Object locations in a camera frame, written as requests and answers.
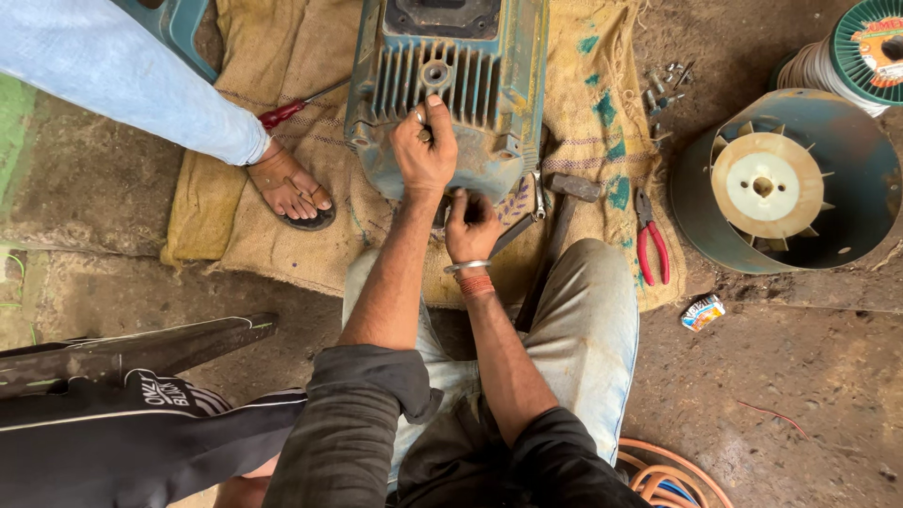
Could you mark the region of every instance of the hammer head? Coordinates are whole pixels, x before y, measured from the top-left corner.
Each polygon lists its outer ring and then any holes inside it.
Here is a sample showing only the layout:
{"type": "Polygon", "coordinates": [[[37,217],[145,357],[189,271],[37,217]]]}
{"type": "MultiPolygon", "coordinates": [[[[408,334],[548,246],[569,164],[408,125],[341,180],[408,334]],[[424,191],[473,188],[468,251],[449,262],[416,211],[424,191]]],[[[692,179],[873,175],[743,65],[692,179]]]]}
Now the hammer head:
{"type": "Polygon", "coordinates": [[[552,173],[552,178],[546,188],[553,193],[571,195],[586,202],[596,202],[602,191],[602,186],[598,183],[564,173],[552,173]]]}

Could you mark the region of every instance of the snack wrapper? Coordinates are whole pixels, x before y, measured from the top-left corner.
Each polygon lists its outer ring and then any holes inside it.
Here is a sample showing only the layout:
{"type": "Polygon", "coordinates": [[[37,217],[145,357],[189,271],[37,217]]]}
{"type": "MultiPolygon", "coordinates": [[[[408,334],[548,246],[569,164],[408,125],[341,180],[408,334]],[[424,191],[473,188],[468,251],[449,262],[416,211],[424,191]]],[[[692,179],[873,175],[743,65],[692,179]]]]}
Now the snack wrapper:
{"type": "Polygon", "coordinates": [[[724,304],[715,295],[707,297],[692,304],[681,316],[681,323],[694,332],[699,332],[707,324],[727,314],[724,304]]]}

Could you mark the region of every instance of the concrete floor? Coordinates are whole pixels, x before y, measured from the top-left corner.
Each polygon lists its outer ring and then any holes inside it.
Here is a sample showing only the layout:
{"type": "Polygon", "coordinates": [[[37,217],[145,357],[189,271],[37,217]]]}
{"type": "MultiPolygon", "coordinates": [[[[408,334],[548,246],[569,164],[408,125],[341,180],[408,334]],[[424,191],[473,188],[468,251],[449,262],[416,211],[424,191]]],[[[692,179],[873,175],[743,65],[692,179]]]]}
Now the concrete floor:
{"type": "MultiPolygon", "coordinates": [[[[693,59],[698,70],[687,97],[659,117],[675,131],[663,147],[666,165],[708,126],[764,93],[771,67],[824,37],[853,4],[651,2],[640,17],[647,29],[635,27],[638,71],[693,59]]],[[[222,55],[214,19],[211,10],[199,34],[211,61],[222,55]]],[[[903,110],[880,124],[903,152],[895,138],[903,110]]],[[[182,148],[40,92],[27,128],[33,143],[6,196],[8,210],[0,206],[0,244],[31,249],[12,251],[25,261],[24,280],[10,259],[0,270],[0,302],[23,306],[0,309],[0,349],[30,343],[32,328],[43,342],[269,311],[281,316],[276,335],[185,377],[234,403],[309,379],[313,355],[338,336],[338,298],[247,273],[207,273],[206,262],[176,273],[154,257],[182,148]]],[[[641,316],[623,435],[693,460],[737,505],[898,502],[903,256],[870,268],[899,241],[901,227],[852,269],[794,276],[738,277],[688,247],[690,268],[717,278],[728,314],[699,334],[678,322],[688,302],[641,316]],[[793,419],[809,439],[738,400],[793,419]]],[[[464,315],[436,311],[433,318],[453,355],[472,357],[464,315]]],[[[179,505],[209,506],[212,498],[208,491],[179,505]]]]}

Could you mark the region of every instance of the green plastic chair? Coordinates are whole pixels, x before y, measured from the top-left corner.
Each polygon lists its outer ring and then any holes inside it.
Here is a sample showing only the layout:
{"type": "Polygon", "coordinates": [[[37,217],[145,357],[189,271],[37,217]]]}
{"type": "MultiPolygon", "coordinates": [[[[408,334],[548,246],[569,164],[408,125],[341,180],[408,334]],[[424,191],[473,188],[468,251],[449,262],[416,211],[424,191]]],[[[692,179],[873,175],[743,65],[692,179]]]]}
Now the green plastic chair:
{"type": "Polygon", "coordinates": [[[208,0],[163,0],[154,9],[138,0],[113,0],[122,10],[140,23],[158,41],[182,59],[191,69],[210,83],[219,74],[194,49],[194,33],[207,9],[208,0]]]}

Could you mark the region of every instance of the jeans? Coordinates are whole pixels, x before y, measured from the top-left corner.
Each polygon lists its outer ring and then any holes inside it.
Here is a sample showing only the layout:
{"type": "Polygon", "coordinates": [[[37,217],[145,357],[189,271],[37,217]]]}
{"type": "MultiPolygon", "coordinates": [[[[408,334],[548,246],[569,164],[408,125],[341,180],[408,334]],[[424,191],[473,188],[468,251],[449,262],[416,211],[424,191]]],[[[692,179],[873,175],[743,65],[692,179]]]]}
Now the jeans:
{"type": "MultiPolygon", "coordinates": [[[[367,251],[349,266],[342,327],[378,255],[378,250],[367,251]]],[[[624,255],[600,240],[577,241],[555,263],[523,343],[559,404],[583,422],[596,441],[596,453],[612,466],[638,338],[637,294],[624,255]]],[[[430,373],[430,386],[445,391],[434,419],[450,412],[461,397],[480,394],[477,362],[455,362],[445,354],[422,298],[416,350],[430,373]]],[[[398,478],[402,458],[429,424],[398,420],[390,482],[398,478]]]]}
{"type": "Polygon", "coordinates": [[[109,0],[0,0],[0,72],[226,163],[270,138],[109,0]]]}

